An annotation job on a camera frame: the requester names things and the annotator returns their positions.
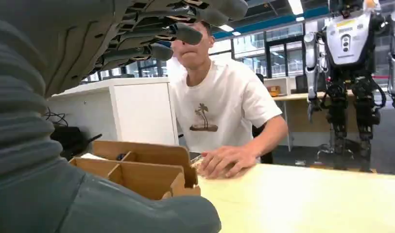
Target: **white t-shirt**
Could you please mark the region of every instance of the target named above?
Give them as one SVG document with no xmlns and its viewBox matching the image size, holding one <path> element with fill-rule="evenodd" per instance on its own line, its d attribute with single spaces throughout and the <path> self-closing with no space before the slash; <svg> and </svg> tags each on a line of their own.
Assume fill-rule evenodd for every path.
<svg viewBox="0 0 395 233">
<path fill-rule="evenodd" d="M 190 151 L 243 146 L 253 139 L 252 125 L 262 126 L 282 114 L 267 88 L 245 64 L 212 61 L 206 78 L 189 87 L 187 73 L 172 79 L 178 123 Z"/>
</svg>

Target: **cardboard box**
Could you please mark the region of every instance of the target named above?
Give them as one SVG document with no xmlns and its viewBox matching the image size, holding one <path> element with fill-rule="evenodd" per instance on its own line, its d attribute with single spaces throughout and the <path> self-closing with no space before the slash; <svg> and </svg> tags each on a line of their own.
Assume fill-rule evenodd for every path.
<svg viewBox="0 0 395 233">
<path fill-rule="evenodd" d="M 186 187 L 194 188 L 198 184 L 196 169 L 191 167 L 189 152 L 183 147 L 147 143 L 94 141 L 91 153 L 108 160 L 117 160 L 120 154 L 125 154 L 122 160 L 124 162 L 182 166 Z"/>
<path fill-rule="evenodd" d="M 73 158 L 70 163 L 152 200 L 200 195 L 196 170 L 184 148 L 96 141 L 92 154 L 107 160 Z"/>
</svg>

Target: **light yellow tabletop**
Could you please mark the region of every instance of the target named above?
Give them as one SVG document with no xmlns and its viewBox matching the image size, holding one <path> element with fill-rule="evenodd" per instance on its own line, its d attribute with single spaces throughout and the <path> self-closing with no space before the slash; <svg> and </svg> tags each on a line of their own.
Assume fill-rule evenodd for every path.
<svg viewBox="0 0 395 233">
<path fill-rule="evenodd" d="M 318 98 L 323 98 L 325 95 L 324 92 L 318 92 L 317 97 Z M 347 91 L 348 96 L 353 96 L 353 93 L 351 90 Z M 300 93 L 300 94 L 291 94 L 287 96 L 278 96 L 278 97 L 273 97 L 275 101 L 289 101 L 289 100 L 306 100 L 308 98 L 307 93 Z"/>
<path fill-rule="evenodd" d="M 199 185 L 222 233 L 395 233 L 395 176 L 257 165 Z"/>
</svg>

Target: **white cabinet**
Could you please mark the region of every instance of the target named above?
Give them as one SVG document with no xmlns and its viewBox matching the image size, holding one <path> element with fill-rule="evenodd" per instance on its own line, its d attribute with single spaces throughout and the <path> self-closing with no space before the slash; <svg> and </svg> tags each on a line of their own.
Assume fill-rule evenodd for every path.
<svg viewBox="0 0 395 233">
<path fill-rule="evenodd" d="M 101 140 L 178 145 L 167 78 L 110 79 L 67 90 L 48 99 L 69 126 Z"/>
</svg>

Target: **palm tree print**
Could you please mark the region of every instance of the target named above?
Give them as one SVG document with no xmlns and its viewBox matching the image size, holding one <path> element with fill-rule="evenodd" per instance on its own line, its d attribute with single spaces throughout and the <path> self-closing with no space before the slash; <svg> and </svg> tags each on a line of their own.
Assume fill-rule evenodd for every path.
<svg viewBox="0 0 395 233">
<path fill-rule="evenodd" d="M 207 129 L 207 128 L 209 127 L 209 122 L 208 122 L 208 120 L 207 120 L 207 117 L 206 117 L 205 112 L 208 112 L 209 109 L 205 106 L 204 103 L 200 103 L 199 110 L 200 110 L 200 112 L 202 113 L 203 118 L 204 118 L 204 120 L 205 120 L 205 129 Z"/>
<path fill-rule="evenodd" d="M 203 115 L 200 112 L 200 110 L 194 110 L 194 113 L 203 119 L 203 122 L 204 122 L 205 127 L 206 127 L 206 119 L 203 117 Z"/>
<path fill-rule="evenodd" d="M 206 112 L 209 112 L 209 108 L 205 106 L 205 104 L 200 103 L 199 107 L 194 110 L 194 113 L 201 119 L 203 119 L 204 124 L 192 124 L 190 126 L 191 131 L 200 131 L 200 132 L 217 132 L 219 127 L 214 124 L 209 124 L 209 120 L 207 119 Z"/>
</svg>

